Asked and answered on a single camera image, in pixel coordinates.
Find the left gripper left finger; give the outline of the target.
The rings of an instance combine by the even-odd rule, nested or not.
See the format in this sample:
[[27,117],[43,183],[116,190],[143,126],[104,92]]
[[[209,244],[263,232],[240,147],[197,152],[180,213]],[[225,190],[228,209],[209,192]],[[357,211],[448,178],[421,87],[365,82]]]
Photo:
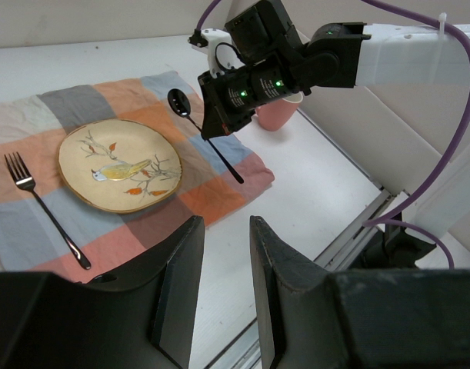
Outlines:
[[83,368],[187,368],[205,224],[190,217],[164,241],[93,278]]

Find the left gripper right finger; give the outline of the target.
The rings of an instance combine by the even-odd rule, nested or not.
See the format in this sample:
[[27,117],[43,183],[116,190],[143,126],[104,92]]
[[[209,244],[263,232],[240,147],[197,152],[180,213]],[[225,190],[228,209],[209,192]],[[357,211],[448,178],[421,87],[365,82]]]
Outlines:
[[330,273],[284,242],[264,218],[249,222],[264,368],[353,368]]

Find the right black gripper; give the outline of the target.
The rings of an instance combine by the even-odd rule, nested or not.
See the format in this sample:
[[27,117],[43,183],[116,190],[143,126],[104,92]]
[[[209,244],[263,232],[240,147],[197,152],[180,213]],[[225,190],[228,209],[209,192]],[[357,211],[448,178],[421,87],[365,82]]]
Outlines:
[[251,122],[254,109],[242,101],[236,89],[240,76],[231,72],[213,78],[209,71],[198,76],[204,102],[204,139],[231,135]]

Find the pink ceramic mug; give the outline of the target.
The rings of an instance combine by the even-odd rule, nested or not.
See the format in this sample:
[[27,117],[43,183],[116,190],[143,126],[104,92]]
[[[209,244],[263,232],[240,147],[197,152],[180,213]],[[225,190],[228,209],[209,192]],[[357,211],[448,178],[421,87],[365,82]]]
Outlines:
[[257,108],[258,124],[266,131],[279,130],[297,111],[303,97],[300,92]]

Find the beige bird pattern plate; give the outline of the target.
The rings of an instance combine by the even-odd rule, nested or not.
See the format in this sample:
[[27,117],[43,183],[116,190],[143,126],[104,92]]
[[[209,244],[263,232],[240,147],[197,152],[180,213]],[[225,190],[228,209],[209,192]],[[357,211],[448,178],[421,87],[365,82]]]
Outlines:
[[58,169],[84,202],[120,214],[165,200],[182,179],[174,146],[149,126],[122,119],[93,122],[69,133],[58,149]]

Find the dark metal fork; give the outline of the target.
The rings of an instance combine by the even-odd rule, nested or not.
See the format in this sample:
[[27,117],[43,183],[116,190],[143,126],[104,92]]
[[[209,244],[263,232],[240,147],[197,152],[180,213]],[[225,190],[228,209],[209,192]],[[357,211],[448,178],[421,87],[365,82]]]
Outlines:
[[64,228],[59,224],[58,220],[55,218],[53,213],[50,212],[45,202],[40,198],[36,193],[35,179],[28,170],[26,164],[22,160],[22,156],[18,152],[4,154],[5,164],[9,171],[9,174],[12,177],[12,180],[15,183],[15,186],[22,190],[27,191],[33,195],[35,200],[38,202],[42,210],[46,213],[50,221],[56,227],[58,233],[61,235],[68,249],[72,253],[74,259],[78,262],[80,267],[84,270],[90,270],[92,263],[83,253],[80,247],[70,238]]

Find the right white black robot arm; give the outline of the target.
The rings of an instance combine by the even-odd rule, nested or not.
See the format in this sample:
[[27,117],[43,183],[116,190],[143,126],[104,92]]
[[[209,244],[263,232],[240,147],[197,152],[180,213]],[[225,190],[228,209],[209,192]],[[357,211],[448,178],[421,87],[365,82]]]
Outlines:
[[[455,38],[465,50],[470,77],[470,38],[460,28],[384,2],[371,4],[426,24],[437,32],[439,42]],[[319,28],[309,42],[302,43],[280,1],[257,2],[225,27],[223,35],[228,39],[225,45],[233,49],[243,66],[225,67],[218,61],[217,48],[222,42],[207,38],[200,42],[200,46],[208,48],[209,64],[213,66],[213,70],[198,78],[204,99],[201,133],[206,141],[239,131],[251,121],[256,108],[265,108],[299,92],[309,95],[314,86],[354,88],[374,83],[375,75],[369,68],[392,64],[378,59],[378,45],[388,34],[385,25],[331,23]],[[411,230],[412,240],[440,247],[450,268],[454,267],[453,257],[439,236],[422,226],[400,221],[396,215],[433,185],[453,156],[469,122],[470,80],[461,121],[432,173],[407,200],[389,213],[364,223],[369,228],[383,224],[387,228],[395,226],[401,232]]]

